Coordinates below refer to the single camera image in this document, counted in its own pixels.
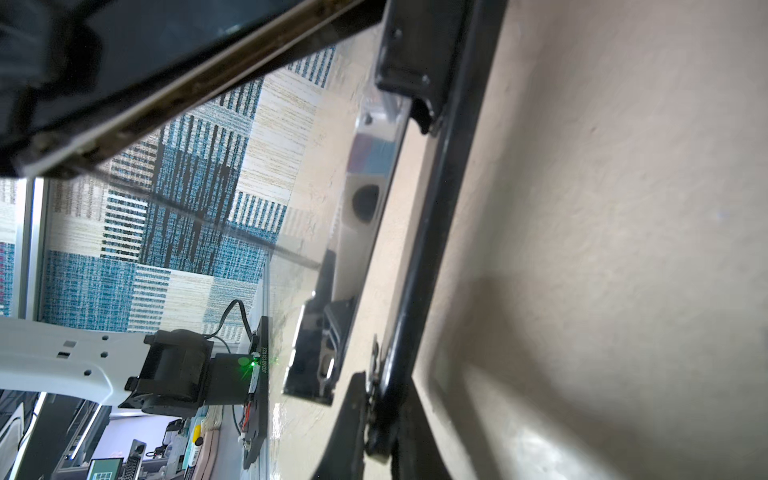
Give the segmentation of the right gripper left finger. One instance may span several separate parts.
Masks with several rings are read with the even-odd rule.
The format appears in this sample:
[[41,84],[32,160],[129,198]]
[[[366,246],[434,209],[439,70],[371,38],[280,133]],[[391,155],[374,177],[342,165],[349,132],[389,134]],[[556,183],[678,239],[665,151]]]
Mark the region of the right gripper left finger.
[[366,373],[357,372],[351,377],[338,418],[312,479],[363,478],[368,410]]

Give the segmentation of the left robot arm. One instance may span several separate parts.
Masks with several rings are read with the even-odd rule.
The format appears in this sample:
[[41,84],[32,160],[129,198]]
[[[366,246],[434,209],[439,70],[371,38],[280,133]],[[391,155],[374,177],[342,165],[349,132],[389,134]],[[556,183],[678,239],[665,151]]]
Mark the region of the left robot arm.
[[1,386],[190,418],[203,406],[246,402],[257,360],[213,351],[188,330],[103,332],[1,321]]

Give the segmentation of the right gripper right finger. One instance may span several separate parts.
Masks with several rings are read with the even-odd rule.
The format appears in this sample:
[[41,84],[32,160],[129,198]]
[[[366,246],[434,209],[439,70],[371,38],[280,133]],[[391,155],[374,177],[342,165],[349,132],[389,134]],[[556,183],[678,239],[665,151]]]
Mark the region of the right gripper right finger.
[[394,480],[451,479],[414,383],[400,408],[391,475]]

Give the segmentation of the grey silver stapler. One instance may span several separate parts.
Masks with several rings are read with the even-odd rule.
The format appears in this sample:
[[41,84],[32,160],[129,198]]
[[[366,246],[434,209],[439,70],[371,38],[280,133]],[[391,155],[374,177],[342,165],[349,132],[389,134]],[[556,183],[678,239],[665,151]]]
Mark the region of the grey silver stapler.
[[366,456],[388,458],[466,171],[506,5],[390,1],[358,117],[341,197],[310,299],[302,306],[285,394],[332,403],[407,127],[427,138],[427,185],[401,297],[366,373]]

